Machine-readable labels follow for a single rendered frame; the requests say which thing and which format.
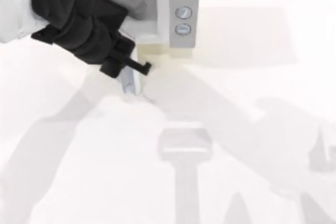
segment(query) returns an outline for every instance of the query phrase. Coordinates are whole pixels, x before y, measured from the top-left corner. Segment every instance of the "white tabletop surface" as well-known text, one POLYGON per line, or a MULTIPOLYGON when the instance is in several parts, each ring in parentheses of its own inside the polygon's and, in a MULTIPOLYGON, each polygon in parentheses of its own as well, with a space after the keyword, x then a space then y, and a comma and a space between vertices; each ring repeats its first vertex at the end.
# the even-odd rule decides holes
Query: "white tabletop surface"
POLYGON ((142 48, 138 98, 0 45, 0 224, 335 223, 335 3, 201 0, 191 55, 142 48))

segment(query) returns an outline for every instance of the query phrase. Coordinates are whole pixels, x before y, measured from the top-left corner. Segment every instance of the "white table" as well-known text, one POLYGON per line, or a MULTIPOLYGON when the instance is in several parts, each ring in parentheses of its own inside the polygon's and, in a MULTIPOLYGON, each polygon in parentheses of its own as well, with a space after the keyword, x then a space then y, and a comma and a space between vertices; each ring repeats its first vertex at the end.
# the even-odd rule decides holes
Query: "white table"
POLYGON ((326 150, 336 146, 334 2, 201 0, 191 58, 140 48, 156 67, 139 98, 60 48, 1 45, 3 218, 304 223, 305 191, 326 213, 304 198, 306 212, 336 219, 335 172, 326 168, 335 156, 315 148, 313 164, 326 171, 313 173, 308 155, 319 132, 326 150), (172 122, 182 131, 162 135, 172 122), (187 160, 204 159, 197 175, 192 164, 163 160, 190 152, 187 160))

